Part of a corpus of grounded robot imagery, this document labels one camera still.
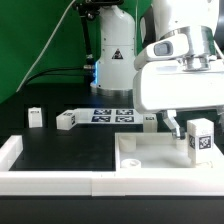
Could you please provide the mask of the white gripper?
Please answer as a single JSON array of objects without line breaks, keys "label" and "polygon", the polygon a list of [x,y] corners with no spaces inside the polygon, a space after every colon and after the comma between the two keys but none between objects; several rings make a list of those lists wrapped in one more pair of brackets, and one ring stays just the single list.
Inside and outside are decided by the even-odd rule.
[{"label": "white gripper", "polygon": [[184,140],[185,130],[175,120],[175,110],[224,105],[224,63],[212,61],[209,71],[184,72],[175,60],[150,62],[134,78],[133,104],[140,114],[163,111],[172,136]]}]

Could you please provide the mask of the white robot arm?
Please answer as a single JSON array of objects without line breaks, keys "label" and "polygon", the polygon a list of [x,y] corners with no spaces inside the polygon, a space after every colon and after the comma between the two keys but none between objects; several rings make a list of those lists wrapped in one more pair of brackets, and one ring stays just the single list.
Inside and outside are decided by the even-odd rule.
[{"label": "white robot arm", "polygon": [[131,91],[134,108],[162,113],[177,138],[179,111],[215,109],[224,130],[224,0],[152,0],[140,18],[140,53],[135,22],[118,0],[97,3],[101,56],[92,89]]}]

